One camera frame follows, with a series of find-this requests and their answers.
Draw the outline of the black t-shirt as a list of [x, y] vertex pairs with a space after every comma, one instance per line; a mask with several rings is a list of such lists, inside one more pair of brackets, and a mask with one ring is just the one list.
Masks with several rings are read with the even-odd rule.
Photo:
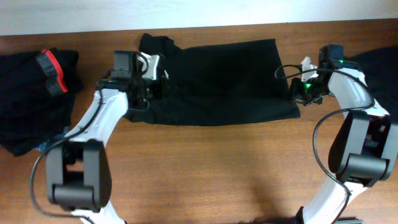
[[282, 65], [275, 39], [181, 49], [145, 33], [139, 51], [162, 56], [170, 88], [145, 111], [128, 111], [132, 123], [224, 126], [300, 117], [287, 81], [274, 76]]

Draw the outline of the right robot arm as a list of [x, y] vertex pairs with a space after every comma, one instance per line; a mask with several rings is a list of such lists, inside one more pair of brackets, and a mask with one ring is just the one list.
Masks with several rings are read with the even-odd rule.
[[291, 76], [291, 97], [305, 106], [334, 96], [343, 124], [333, 141], [327, 178], [295, 216], [295, 223], [340, 223], [345, 208], [392, 174], [397, 160], [397, 47], [345, 57], [340, 45], [320, 49], [318, 64], [305, 57]]

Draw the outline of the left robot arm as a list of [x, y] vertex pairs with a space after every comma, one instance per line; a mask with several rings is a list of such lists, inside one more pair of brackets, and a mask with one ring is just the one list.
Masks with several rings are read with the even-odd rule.
[[166, 97], [169, 76], [162, 54], [117, 50], [114, 67], [96, 84], [93, 101], [78, 124], [41, 155], [47, 197], [83, 223], [124, 223], [111, 201], [112, 179], [105, 147], [127, 113], [146, 112]]

